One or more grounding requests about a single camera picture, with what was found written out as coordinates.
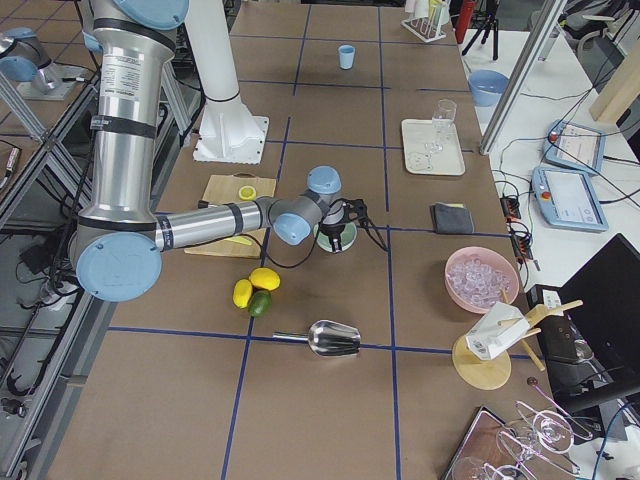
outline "cutting board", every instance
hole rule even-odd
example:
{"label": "cutting board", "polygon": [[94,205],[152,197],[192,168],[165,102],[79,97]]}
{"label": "cutting board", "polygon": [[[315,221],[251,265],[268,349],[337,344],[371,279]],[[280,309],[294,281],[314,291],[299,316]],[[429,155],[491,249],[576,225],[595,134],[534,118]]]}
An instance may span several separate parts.
{"label": "cutting board", "polygon": [[[242,202],[243,200],[238,196],[238,191],[245,185],[251,185],[255,188],[257,197],[272,197],[276,190],[276,180],[274,178],[260,178],[242,173],[235,175],[211,175],[204,195],[202,195],[202,200],[206,200],[212,204]],[[256,237],[260,243],[264,242],[264,228],[246,233]],[[253,240],[251,240],[251,245],[243,245],[230,240],[221,240],[208,245],[185,248],[184,251],[191,254],[214,255],[218,257],[260,258],[260,247],[256,245]]]}

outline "wooden round base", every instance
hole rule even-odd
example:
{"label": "wooden round base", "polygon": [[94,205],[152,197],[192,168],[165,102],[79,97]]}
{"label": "wooden round base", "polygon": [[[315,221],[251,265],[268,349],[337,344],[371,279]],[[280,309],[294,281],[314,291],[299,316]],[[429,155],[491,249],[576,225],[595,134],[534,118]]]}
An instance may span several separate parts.
{"label": "wooden round base", "polygon": [[500,388],[511,376],[511,358],[507,352],[493,360],[480,360],[467,347],[464,335],[453,344],[452,356],[458,375],[480,390]]}

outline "tripod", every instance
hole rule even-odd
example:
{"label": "tripod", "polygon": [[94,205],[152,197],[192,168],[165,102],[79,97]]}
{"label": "tripod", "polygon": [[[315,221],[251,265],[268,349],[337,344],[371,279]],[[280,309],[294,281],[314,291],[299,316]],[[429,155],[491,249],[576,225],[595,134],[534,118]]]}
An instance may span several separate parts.
{"label": "tripod", "polygon": [[462,50],[462,55],[466,55],[475,41],[478,39],[480,35],[482,35],[482,40],[480,43],[484,45],[487,43],[487,38],[489,38],[489,33],[493,30],[493,59],[498,59],[498,18],[496,17],[496,13],[498,12],[498,7],[500,6],[500,0],[487,0],[487,12],[484,24],[482,27],[478,29],[473,38],[469,41],[464,50]]}

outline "blue cup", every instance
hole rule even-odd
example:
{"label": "blue cup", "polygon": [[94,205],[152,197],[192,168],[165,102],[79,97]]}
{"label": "blue cup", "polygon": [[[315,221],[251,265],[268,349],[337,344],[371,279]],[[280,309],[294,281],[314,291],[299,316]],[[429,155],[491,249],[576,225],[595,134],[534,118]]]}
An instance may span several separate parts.
{"label": "blue cup", "polygon": [[469,75],[469,87],[476,107],[491,107],[507,89],[509,78],[493,70],[476,70]]}
{"label": "blue cup", "polygon": [[356,56],[356,47],[353,45],[340,45],[338,47],[338,57],[340,58],[340,68],[349,70],[353,67],[353,59]]}

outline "metal scoop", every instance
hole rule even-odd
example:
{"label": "metal scoop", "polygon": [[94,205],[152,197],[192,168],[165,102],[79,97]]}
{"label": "metal scoop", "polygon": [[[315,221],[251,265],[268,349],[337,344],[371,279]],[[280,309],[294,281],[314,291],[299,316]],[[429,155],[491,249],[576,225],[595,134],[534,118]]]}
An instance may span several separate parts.
{"label": "metal scoop", "polygon": [[309,328],[308,335],[274,332],[273,338],[308,342],[314,353],[323,357],[355,355],[360,350],[360,332],[355,327],[318,320]]}

